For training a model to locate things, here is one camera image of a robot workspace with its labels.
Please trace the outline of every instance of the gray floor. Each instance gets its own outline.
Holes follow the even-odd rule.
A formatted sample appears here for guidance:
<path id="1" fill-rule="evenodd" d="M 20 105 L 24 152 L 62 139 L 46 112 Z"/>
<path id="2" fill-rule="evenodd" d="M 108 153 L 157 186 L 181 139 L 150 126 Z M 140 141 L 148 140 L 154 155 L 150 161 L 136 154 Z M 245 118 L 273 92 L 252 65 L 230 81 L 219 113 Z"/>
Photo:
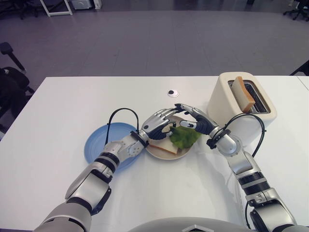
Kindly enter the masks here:
<path id="1" fill-rule="evenodd" d="M 90 11 L 0 23 L 33 87 L 46 76 L 287 75 L 309 58 L 309 23 L 280 13 Z"/>

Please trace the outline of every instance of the office chair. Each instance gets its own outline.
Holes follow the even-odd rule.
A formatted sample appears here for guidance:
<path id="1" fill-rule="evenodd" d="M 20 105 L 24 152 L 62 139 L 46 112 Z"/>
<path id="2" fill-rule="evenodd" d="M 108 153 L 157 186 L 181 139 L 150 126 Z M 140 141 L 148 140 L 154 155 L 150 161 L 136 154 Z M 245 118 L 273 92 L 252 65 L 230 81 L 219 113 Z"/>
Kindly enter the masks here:
<path id="1" fill-rule="evenodd" d="M 294 76 L 296 73 L 301 72 L 304 73 L 306 76 L 309 76 L 309 60 L 301 65 L 298 69 L 290 74 L 290 76 Z"/>
<path id="2" fill-rule="evenodd" d="M 38 17 L 38 10 L 41 6 L 35 6 L 32 0 L 3 0 L 0 4 L 5 6 L 4 9 L 0 11 L 0 15 L 8 12 L 18 12 L 20 19 L 25 18 L 25 12 L 32 11 L 35 17 Z"/>
<path id="3" fill-rule="evenodd" d="M 306 21 L 309 21 L 309 17 L 306 13 L 306 11 L 304 10 L 305 6 L 309 6 L 309 0 L 298 0 L 299 4 L 297 6 L 297 9 L 291 10 L 291 11 L 286 11 L 283 13 L 283 15 L 286 15 L 287 13 L 289 15 L 293 14 L 293 13 L 297 13 L 297 15 L 293 18 L 293 20 L 296 20 L 297 17 L 301 14 L 303 17 L 307 18 Z"/>
<path id="4" fill-rule="evenodd" d="M 9 55 L 20 70 L 26 72 L 24 66 L 14 56 L 9 43 L 0 43 L 0 51 L 4 55 Z M 22 72 L 13 67 L 0 68 L 0 118 L 9 109 L 16 118 L 35 92 L 28 86 L 29 79 Z M 0 124 L 0 131 L 4 131 L 3 128 L 4 126 Z"/>

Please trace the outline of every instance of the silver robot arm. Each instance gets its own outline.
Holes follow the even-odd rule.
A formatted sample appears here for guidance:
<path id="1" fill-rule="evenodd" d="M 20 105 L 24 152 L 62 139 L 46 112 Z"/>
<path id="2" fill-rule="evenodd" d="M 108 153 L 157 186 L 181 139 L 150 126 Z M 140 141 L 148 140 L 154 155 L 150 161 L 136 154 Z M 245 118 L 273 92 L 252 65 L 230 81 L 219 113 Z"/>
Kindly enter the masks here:
<path id="1" fill-rule="evenodd" d="M 57 206 L 37 227 L 35 232 L 89 232 L 91 216 L 97 214 L 111 194 L 109 183 L 119 164 L 137 156 L 147 145 L 148 139 L 163 139 L 172 132 L 162 133 L 169 117 L 177 110 L 163 109 L 150 118 L 136 133 L 131 132 L 120 141 L 113 141 L 70 185 L 65 202 Z"/>
<path id="2" fill-rule="evenodd" d="M 197 122 L 182 121 L 181 126 L 209 135 L 211 139 L 207 145 L 211 149 L 217 147 L 226 157 L 229 167 L 246 193 L 246 200 L 254 207 L 250 217 L 259 232 L 309 231 L 307 227 L 297 226 L 293 215 L 275 189 L 269 186 L 253 157 L 243 150 L 239 138 L 229 136 L 228 130 L 221 129 L 199 109 L 185 104 L 176 104 L 176 108 L 188 112 L 197 120 Z"/>

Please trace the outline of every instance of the bread slice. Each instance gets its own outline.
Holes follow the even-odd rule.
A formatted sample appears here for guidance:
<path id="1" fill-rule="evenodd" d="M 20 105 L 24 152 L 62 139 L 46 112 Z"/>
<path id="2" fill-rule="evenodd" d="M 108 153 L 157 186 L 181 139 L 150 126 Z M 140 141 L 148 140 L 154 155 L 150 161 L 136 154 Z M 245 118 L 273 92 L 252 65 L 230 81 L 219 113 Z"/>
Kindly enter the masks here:
<path id="1" fill-rule="evenodd" d="M 241 76 L 236 77 L 231 89 L 241 111 L 248 113 L 255 101 L 247 91 Z"/>
<path id="2" fill-rule="evenodd" d="M 149 146 L 156 147 L 158 149 L 170 152 L 174 155 L 177 154 L 178 147 L 176 147 L 169 138 L 161 139 L 161 140 L 149 140 Z"/>

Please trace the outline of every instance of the blue plate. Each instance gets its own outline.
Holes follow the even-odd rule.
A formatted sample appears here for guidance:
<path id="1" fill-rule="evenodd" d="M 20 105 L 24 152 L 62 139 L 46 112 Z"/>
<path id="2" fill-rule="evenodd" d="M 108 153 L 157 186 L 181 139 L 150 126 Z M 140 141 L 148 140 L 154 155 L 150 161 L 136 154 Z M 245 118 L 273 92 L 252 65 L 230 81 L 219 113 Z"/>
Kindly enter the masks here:
<path id="1" fill-rule="evenodd" d="M 131 131 L 136 131 L 136 128 L 122 122 L 111 123 L 108 142 L 121 140 L 130 134 Z M 84 156 L 88 163 L 92 163 L 104 149 L 107 133 L 107 125 L 96 129 L 87 139 L 84 147 Z M 123 170 L 130 166 L 138 156 L 131 157 L 120 163 L 116 171 Z"/>

